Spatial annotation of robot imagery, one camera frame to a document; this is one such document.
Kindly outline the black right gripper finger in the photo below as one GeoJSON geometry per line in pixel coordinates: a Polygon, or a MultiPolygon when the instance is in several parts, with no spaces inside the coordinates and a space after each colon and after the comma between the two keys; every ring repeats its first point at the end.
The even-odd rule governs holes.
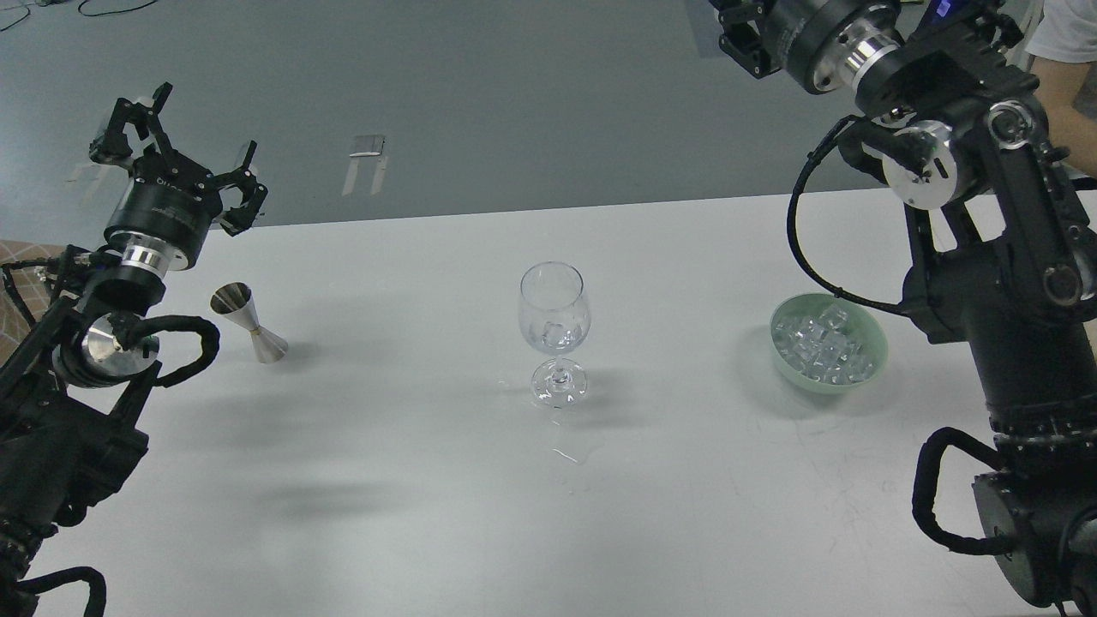
{"type": "Polygon", "coordinates": [[[765,23],[774,1],[709,1],[722,30],[719,48],[753,78],[760,81],[782,67],[765,47],[765,23]]]}

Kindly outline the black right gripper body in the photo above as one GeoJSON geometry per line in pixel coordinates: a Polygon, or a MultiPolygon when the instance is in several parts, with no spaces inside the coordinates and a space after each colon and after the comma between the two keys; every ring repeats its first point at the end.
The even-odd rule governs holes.
{"type": "Polygon", "coordinates": [[[887,81],[902,69],[897,1],[772,1],[764,51],[812,96],[887,81]]]}

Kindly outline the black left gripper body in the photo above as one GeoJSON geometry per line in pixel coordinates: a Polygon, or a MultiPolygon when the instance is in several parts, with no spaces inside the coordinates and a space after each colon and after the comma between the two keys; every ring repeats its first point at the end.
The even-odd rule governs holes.
{"type": "Polygon", "coordinates": [[[222,212],[214,175],[183,157],[168,165],[154,153],[132,161],[129,186],[105,227],[105,240],[115,249],[133,236],[168,243],[170,270],[191,269],[197,262],[213,218],[222,212]]]}

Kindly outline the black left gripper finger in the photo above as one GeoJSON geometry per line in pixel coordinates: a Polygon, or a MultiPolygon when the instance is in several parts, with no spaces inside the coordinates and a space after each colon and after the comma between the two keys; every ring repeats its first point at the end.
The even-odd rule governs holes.
{"type": "Polygon", "coordinates": [[[115,165],[132,177],[143,171],[161,171],[176,175],[176,148],[160,122],[159,114],[167,105],[173,85],[161,83],[149,100],[118,98],[114,108],[90,141],[87,156],[99,165],[115,165]],[[142,156],[136,156],[129,134],[138,141],[150,141],[142,156]]]}
{"type": "Polygon", "coordinates": [[[220,215],[215,218],[230,236],[244,234],[245,231],[249,231],[255,225],[255,221],[261,215],[264,200],[269,195],[267,186],[260,183],[258,172],[255,170],[257,148],[257,141],[248,141],[244,145],[242,161],[231,171],[212,176],[210,179],[214,192],[236,190],[240,194],[240,202],[236,206],[223,207],[220,215]]]}

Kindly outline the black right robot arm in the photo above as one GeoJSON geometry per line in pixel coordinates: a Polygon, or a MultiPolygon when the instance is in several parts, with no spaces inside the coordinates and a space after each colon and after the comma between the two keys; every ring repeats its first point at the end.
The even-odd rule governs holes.
{"type": "Polygon", "coordinates": [[[999,1],[932,1],[895,27],[897,1],[716,1],[721,51],[807,93],[853,90],[810,152],[787,235],[800,269],[850,303],[970,346],[994,444],[951,427],[921,445],[912,495],[921,534],[991,556],[1034,607],[1094,614],[1094,229],[1054,147],[1022,40],[999,1]],[[897,303],[856,296],[800,249],[798,206],[830,152],[904,204],[912,265],[897,303]]]}

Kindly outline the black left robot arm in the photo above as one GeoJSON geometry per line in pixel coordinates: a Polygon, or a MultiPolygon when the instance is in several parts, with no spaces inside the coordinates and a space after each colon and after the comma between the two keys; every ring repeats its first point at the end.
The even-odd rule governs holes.
{"type": "Polygon", "coordinates": [[[29,333],[1,378],[3,614],[32,616],[50,590],[87,585],[87,616],[105,612],[105,577],[70,566],[30,577],[43,542],[117,494],[148,450],[136,424],[152,390],[210,368],[220,348],[210,319],[150,316],[165,277],[193,268],[213,225],[236,236],[259,218],[267,187],[240,165],[210,171],[176,149],[161,112],[171,83],[148,100],[117,99],[90,159],[129,177],[105,243],[3,265],[3,289],[29,333]]]}

